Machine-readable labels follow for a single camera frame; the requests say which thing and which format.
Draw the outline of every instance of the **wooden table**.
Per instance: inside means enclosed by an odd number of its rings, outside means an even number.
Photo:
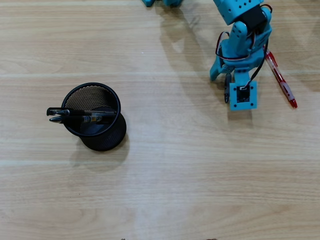
[[[259,108],[229,111],[211,0],[2,0],[0,239],[319,240],[320,5],[268,3],[297,110],[265,65]],[[45,114],[86,82],[121,100],[109,152]]]

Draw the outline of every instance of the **robotic arm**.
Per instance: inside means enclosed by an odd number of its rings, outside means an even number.
[[[142,0],[142,1],[143,1],[143,3],[144,3],[147,7],[151,7],[156,0]],[[177,6],[179,6],[182,1],[183,1],[183,0],[163,0],[164,5],[166,5],[166,6],[172,6],[172,7],[177,7]]]
[[[223,32],[217,43],[216,59],[210,70],[211,81],[219,74],[227,74],[225,102],[232,111],[258,107],[257,82],[253,81],[261,69],[268,39],[272,32],[272,8],[264,0],[213,0],[231,32]],[[250,77],[249,71],[258,68]],[[230,74],[234,71],[234,82]]]

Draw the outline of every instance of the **pen holder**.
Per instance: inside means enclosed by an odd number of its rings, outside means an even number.
[[[90,82],[77,86],[65,97],[62,108],[84,111],[116,111],[109,124],[77,123],[64,125],[73,135],[95,151],[107,151],[121,143],[127,132],[127,124],[121,114],[117,94],[108,86]]]

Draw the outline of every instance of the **robot wire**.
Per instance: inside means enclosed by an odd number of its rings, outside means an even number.
[[[219,50],[220,50],[220,47],[221,47],[222,37],[224,36],[224,34],[227,34],[228,36],[230,36],[230,33],[228,31],[223,31],[220,34],[218,42],[216,43],[216,49],[215,49],[215,54],[219,58],[221,58],[223,60],[226,60],[226,61],[239,61],[239,60],[244,60],[244,59],[247,59],[247,58],[250,57],[250,54],[247,55],[247,56],[241,56],[241,57],[224,57],[224,56],[220,55],[219,54]],[[250,47],[251,50],[254,47],[255,43],[256,43],[256,34],[253,32],[252,33],[252,44],[251,44],[251,47]]]
[[[250,83],[255,79],[255,77],[258,75],[258,73],[260,72],[262,66],[264,65],[265,63],[265,59],[266,59],[266,56],[267,56],[267,49],[268,49],[268,44],[269,44],[269,39],[266,41],[265,43],[265,46],[264,46],[264,51],[263,51],[263,60],[261,61],[260,65],[258,66],[258,68],[255,70],[255,72],[252,74],[250,80],[246,83],[245,86],[243,87],[240,87],[240,90],[244,90],[246,89]]]
[[[272,14],[272,12],[273,12],[272,6],[270,6],[269,4],[263,4],[260,7],[262,8],[263,6],[267,6],[270,9],[270,13]]]

